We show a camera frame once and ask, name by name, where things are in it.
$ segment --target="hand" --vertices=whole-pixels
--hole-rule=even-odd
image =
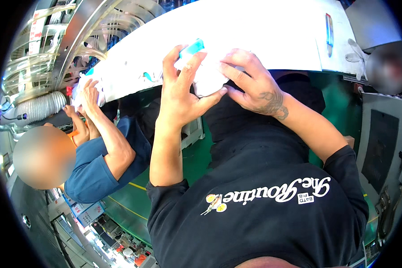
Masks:
[[[179,59],[179,52],[185,47],[185,45],[176,46],[162,62],[164,83],[162,85],[161,108],[157,122],[163,122],[164,127],[174,130],[181,129],[187,123],[203,115],[218,103],[227,91],[223,88],[201,99],[189,93],[195,72],[207,56],[207,53],[195,53],[180,74],[177,75],[174,63]]]
[[[73,106],[65,105],[63,107],[63,110],[64,110],[65,114],[70,118],[73,118],[73,116],[77,116],[76,112],[75,112],[75,107],[73,107]]]
[[[98,91],[95,88],[97,83],[98,81],[92,81],[92,79],[88,80],[82,91],[79,93],[80,102],[82,103],[84,110],[90,110],[92,107],[98,106]]]
[[[235,82],[243,91],[225,85],[228,95],[246,110],[284,120],[289,114],[283,106],[285,93],[281,91],[270,72],[251,52],[234,48],[221,60],[219,71]],[[244,72],[230,66],[244,67]]]
[[[79,112],[79,114],[83,115],[83,117],[86,117],[86,112],[85,112],[85,109],[82,107],[82,105],[80,105],[77,108],[77,111]]]

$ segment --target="orange shirt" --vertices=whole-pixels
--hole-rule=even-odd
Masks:
[[[138,257],[134,260],[134,264],[140,267],[145,259],[146,259],[146,255],[140,254],[140,257]]]
[[[76,136],[77,134],[79,134],[78,130],[75,130],[75,131],[67,134],[67,136],[69,136],[69,138],[71,139],[71,141],[73,142],[74,145],[75,145],[75,141],[73,140],[73,137]]]

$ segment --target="yellow floor line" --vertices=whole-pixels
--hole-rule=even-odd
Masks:
[[[378,218],[378,216],[377,217],[375,217],[375,218],[373,218],[372,220],[370,220],[369,222],[367,222],[366,224],[368,224],[368,223],[370,223],[370,222],[372,222],[372,221],[374,221],[375,219],[377,219]]]
[[[132,183],[132,182],[129,182],[128,184],[129,184],[129,185],[133,185],[133,186],[135,186],[135,187],[137,187],[137,188],[140,188],[141,190],[145,190],[145,191],[146,191],[146,188],[144,188],[143,186],[136,185],[136,184],[134,184],[134,183]]]
[[[138,213],[132,211],[131,209],[129,209],[129,208],[127,208],[126,206],[122,205],[121,203],[119,203],[118,201],[116,201],[115,199],[113,199],[112,197],[109,196],[109,198],[112,199],[113,201],[117,202],[120,206],[122,206],[123,208],[125,208],[125,209],[128,210],[129,212],[132,212],[132,213],[134,213],[135,215],[139,216],[140,218],[147,220],[147,218],[145,218],[145,217],[141,216],[140,214],[138,214]]]

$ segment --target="printed logo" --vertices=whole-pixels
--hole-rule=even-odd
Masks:
[[[298,204],[305,204],[305,203],[313,203],[314,196],[309,196],[308,193],[299,193],[298,194]]]
[[[329,184],[328,181],[331,181],[330,177],[325,177],[323,179],[318,178],[298,178],[291,182],[289,185],[283,184],[281,186],[272,186],[268,187],[260,187],[247,191],[233,191],[225,194],[222,197],[222,194],[209,194],[206,196],[205,201],[209,203],[209,207],[206,211],[201,213],[201,215],[206,215],[212,210],[216,210],[216,212],[224,212],[227,208],[226,203],[241,202],[242,205],[246,205],[248,202],[251,202],[258,198],[271,198],[275,202],[284,203],[290,201],[297,195],[298,204],[306,204],[313,203],[314,196],[323,197],[329,192]],[[295,184],[301,184],[303,188],[309,190],[308,188],[312,188],[313,191],[310,193],[298,193],[298,188],[295,187]]]
[[[222,195],[210,194],[205,198],[207,203],[210,203],[206,211],[201,213],[201,215],[207,215],[210,211],[216,209],[217,212],[224,212],[226,210],[226,204],[222,203]]]

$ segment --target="flexible duct hose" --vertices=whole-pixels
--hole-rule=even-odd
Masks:
[[[17,126],[25,126],[32,122],[43,120],[50,115],[58,113],[65,103],[65,96],[59,91],[31,99],[18,105],[13,113],[15,116],[27,113],[27,119],[14,120],[13,122]]]

